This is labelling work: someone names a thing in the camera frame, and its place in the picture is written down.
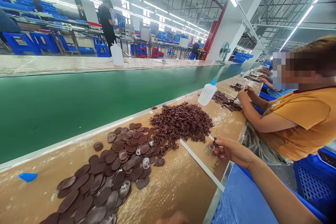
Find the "orange shirt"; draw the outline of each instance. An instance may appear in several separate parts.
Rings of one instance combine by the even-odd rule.
[[[264,113],[276,113],[298,126],[260,133],[261,139],[279,154],[300,160],[336,139],[336,86],[294,91],[276,100]]]

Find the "white plastic bottle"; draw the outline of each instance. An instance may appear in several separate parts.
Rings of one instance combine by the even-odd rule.
[[[211,98],[213,97],[213,95],[217,90],[215,84],[216,84],[216,78],[210,84],[206,84],[204,86],[203,91],[198,98],[199,104],[201,104],[202,106],[208,105],[208,103],[210,102]]]
[[[117,45],[117,43],[114,43],[113,45],[111,45],[111,54],[112,54],[111,58],[115,66],[124,65],[123,52],[121,48]]]

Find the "plastic squeeze bottle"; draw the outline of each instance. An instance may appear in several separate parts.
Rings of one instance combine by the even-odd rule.
[[[217,90],[215,84],[216,84],[216,78],[210,84],[206,84],[204,86],[203,91],[198,98],[199,104],[201,104],[202,106],[208,105],[208,103],[210,102],[211,98],[213,97],[213,95]]]

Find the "green conveyor belt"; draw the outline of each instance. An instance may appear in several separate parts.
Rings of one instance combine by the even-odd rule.
[[[196,66],[0,78],[0,163],[259,66]]]

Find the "blue bottle cap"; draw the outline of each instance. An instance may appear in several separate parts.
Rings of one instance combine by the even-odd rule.
[[[210,84],[213,85],[213,86],[215,86],[216,85],[216,79],[217,78],[215,78]]]

